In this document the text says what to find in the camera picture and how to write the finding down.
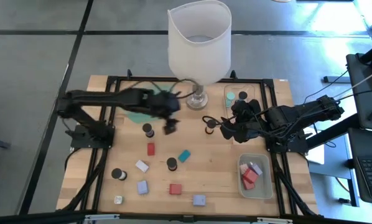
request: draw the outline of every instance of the red block in container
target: red block in container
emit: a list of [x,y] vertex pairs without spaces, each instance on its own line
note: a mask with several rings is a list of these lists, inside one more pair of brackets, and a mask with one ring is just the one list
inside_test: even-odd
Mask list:
[[246,179],[242,178],[241,181],[243,182],[244,189],[251,190],[255,188],[254,183],[249,183]]
[[154,143],[147,143],[147,155],[154,156]]
[[169,194],[181,194],[182,185],[181,184],[170,184],[169,185]]
[[253,184],[258,177],[259,176],[251,169],[247,169],[247,171],[243,174],[243,178],[246,179],[250,184]]

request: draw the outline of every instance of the glass lamp base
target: glass lamp base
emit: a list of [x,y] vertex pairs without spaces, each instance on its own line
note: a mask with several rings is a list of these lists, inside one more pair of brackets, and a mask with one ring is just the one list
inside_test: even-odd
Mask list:
[[191,110],[202,110],[208,103],[208,95],[204,91],[203,86],[193,86],[193,89],[197,91],[189,96],[186,100],[186,105]]

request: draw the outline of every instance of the clear plastic container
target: clear plastic container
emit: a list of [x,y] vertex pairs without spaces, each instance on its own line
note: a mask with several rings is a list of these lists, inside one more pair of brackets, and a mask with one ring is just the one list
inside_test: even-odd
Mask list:
[[[241,182],[240,165],[249,162],[255,163],[261,168],[262,175],[254,183],[255,188],[245,190]],[[269,166],[269,159],[263,154],[242,154],[237,162],[238,170],[238,192],[246,198],[269,199],[273,196],[271,170]]]

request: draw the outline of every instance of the lavender cube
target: lavender cube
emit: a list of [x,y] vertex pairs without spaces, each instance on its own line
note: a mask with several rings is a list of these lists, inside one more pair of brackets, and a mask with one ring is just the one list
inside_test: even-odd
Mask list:
[[193,195],[194,206],[205,206],[205,195]]
[[261,169],[259,168],[259,166],[258,165],[256,165],[256,164],[253,164],[253,171],[257,174],[257,175],[262,175],[262,171],[261,171]]
[[149,189],[147,188],[147,181],[143,180],[137,183],[137,192],[140,195],[149,193]]

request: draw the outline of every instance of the blue cube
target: blue cube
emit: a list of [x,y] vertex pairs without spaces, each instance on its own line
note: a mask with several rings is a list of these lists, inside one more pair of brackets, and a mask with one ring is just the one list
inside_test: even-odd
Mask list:
[[143,180],[137,183],[137,192],[140,195],[149,193],[149,189],[147,188],[147,181]]
[[189,150],[184,150],[184,152],[181,153],[181,155],[178,157],[178,160],[180,162],[185,162],[186,159],[191,155]]
[[205,206],[205,195],[193,195],[194,206]]

